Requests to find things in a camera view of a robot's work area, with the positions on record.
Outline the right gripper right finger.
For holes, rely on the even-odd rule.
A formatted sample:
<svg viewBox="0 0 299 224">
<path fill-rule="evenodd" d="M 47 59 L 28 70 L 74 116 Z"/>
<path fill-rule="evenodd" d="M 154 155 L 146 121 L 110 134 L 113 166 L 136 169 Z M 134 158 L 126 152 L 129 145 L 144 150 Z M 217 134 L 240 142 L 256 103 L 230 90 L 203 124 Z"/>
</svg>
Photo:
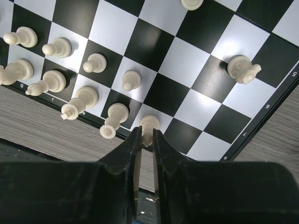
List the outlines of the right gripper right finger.
<svg viewBox="0 0 299 224">
<path fill-rule="evenodd" d="M 296 224 L 299 188 L 273 162 L 200 162 L 153 132 L 159 224 Z"/>
</svg>

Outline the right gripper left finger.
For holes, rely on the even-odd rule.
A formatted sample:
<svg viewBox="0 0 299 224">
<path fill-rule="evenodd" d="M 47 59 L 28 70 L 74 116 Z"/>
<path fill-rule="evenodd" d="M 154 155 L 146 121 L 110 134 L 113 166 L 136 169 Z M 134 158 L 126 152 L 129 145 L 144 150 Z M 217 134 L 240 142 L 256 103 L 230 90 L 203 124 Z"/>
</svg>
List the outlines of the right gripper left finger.
<svg viewBox="0 0 299 224">
<path fill-rule="evenodd" d="M 95 162 L 3 162 L 3 224 L 130 224 L 137 216 L 142 130 Z"/>
</svg>

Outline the black white chessboard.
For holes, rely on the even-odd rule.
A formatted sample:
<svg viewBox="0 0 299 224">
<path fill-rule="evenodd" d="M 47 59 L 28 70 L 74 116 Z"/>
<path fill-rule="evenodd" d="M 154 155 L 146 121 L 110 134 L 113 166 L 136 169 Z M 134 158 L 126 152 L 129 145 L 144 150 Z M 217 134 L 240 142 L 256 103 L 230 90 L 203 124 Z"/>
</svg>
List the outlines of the black white chessboard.
<svg viewBox="0 0 299 224">
<path fill-rule="evenodd" d="M 204 0 L 195 10 L 179 0 L 3 0 L 0 33 L 61 25 L 140 64 L 122 89 L 143 97 L 137 116 L 154 115 L 167 141 L 199 161 L 235 158 L 299 83 L 296 0 Z M 46 56 L 67 58 L 56 38 Z M 262 68 L 248 84 L 228 74 L 235 56 Z M 107 67 L 102 54 L 83 64 Z"/>
</svg>

